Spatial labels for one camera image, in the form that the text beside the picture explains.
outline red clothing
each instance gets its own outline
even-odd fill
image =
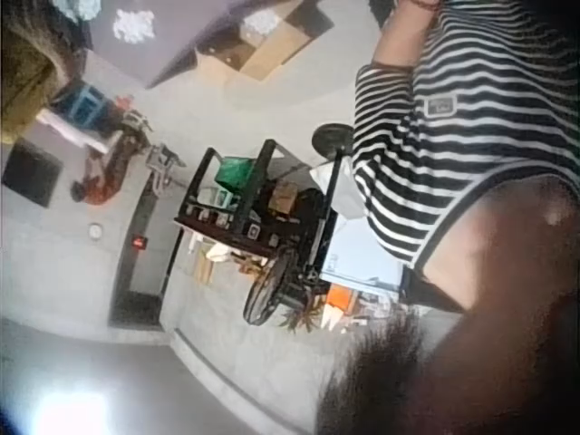
[[[99,177],[84,181],[84,202],[99,206],[114,197],[121,190],[125,175],[127,174],[127,167],[135,150],[136,145],[132,140],[121,140],[112,153],[109,163],[107,163],[107,167],[104,170],[104,184],[99,186]]]

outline bright light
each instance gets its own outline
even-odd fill
[[[54,393],[43,398],[33,435],[109,435],[104,398],[94,393]]]

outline cardboard box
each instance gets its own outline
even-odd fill
[[[288,181],[278,181],[274,192],[272,192],[270,202],[268,202],[268,208],[278,213],[289,215],[292,212],[297,196],[298,186],[296,184]]]

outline orange object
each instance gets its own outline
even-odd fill
[[[353,290],[350,288],[338,284],[332,284],[328,296],[326,297],[326,303],[336,308],[340,308],[344,313],[346,313],[351,304],[353,293]]]

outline shirt label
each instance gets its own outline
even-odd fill
[[[455,95],[436,95],[425,100],[426,118],[447,118],[457,111]]]

